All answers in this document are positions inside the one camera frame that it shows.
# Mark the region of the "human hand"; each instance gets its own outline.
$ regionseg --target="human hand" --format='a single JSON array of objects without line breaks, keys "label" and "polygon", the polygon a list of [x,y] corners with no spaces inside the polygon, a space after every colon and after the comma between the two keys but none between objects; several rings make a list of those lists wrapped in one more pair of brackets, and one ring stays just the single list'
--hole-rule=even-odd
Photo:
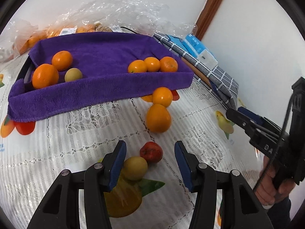
[{"label": "human hand", "polygon": [[[267,166],[268,162],[269,162],[269,158],[264,156],[263,168]],[[262,180],[261,184],[259,185],[259,187],[255,192],[255,195],[257,196],[261,204],[264,206],[273,205],[275,203],[282,201],[290,194],[290,192],[295,187],[295,183],[292,179],[286,179],[282,182],[279,189],[276,190],[272,183],[275,174],[276,174],[276,170],[272,165],[270,169],[267,171],[264,179]]]}]

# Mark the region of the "barcode sticker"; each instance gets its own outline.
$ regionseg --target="barcode sticker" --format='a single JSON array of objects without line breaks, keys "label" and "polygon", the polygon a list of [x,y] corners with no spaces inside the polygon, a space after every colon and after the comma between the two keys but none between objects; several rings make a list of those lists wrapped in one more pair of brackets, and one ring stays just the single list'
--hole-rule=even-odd
[{"label": "barcode sticker", "polygon": [[110,29],[115,33],[124,33],[120,26],[111,25]]},{"label": "barcode sticker", "polygon": [[77,27],[63,28],[62,31],[60,32],[59,36],[76,33],[76,30],[77,30]]}]

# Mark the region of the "lace tablecloth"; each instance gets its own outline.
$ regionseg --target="lace tablecloth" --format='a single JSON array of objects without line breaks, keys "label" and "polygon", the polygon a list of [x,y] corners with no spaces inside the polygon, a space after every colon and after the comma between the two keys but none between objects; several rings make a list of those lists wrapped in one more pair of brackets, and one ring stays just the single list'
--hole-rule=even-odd
[{"label": "lace tablecloth", "polygon": [[[0,88],[0,120],[7,113],[9,90],[27,56],[0,65],[4,74]],[[182,140],[186,149],[216,170],[239,169],[254,185],[260,167],[244,131],[235,126],[227,140],[218,127],[215,111],[225,109],[198,81],[178,90],[180,99],[168,108],[170,129],[163,134],[148,132],[144,119],[151,103],[141,98],[107,102],[37,121],[33,133],[22,136],[14,130],[0,138],[0,206],[17,229],[26,228],[44,194],[61,170],[85,170],[113,151],[118,140],[127,143],[127,156],[155,140],[164,157],[149,168],[146,178],[165,182],[160,190],[143,198],[138,210],[124,218],[111,218],[114,229],[181,228],[189,226],[196,194],[184,187],[173,146]],[[218,193],[217,210],[221,202]],[[80,225],[86,228],[83,193],[80,192]]]}]

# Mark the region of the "printed green leaf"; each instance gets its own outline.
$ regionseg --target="printed green leaf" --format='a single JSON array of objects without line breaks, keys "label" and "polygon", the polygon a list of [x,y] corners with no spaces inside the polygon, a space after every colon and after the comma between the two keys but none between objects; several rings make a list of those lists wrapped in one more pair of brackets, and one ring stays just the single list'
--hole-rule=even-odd
[{"label": "printed green leaf", "polygon": [[165,183],[143,178],[141,181],[138,182],[138,185],[142,191],[142,197],[144,197],[147,194],[163,187],[165,185]]},{"label": "printed green leaf", "polygon": [[3,125],[5,126],[10,121],[10,118],[6,115]]}]

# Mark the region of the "gray plaid cloth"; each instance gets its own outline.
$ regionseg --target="gray plaid cloth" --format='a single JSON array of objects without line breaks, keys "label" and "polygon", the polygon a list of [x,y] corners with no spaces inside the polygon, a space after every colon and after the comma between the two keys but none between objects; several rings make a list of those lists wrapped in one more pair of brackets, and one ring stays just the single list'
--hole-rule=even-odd
[{"label": "gray plaid cloth", "polygon": [[176,55],[184,57],[203,73],[211,81],[213,89],[198,76],[194,75],[194,78],[207,88],[226,108],[237,109],[238,83],[228,73],[219,66],[216,66],[213,70],[209,70],[198,59],[170,41],[170,38],[166,34],[155,33],[153,37],[170,51],[173,50]]}]

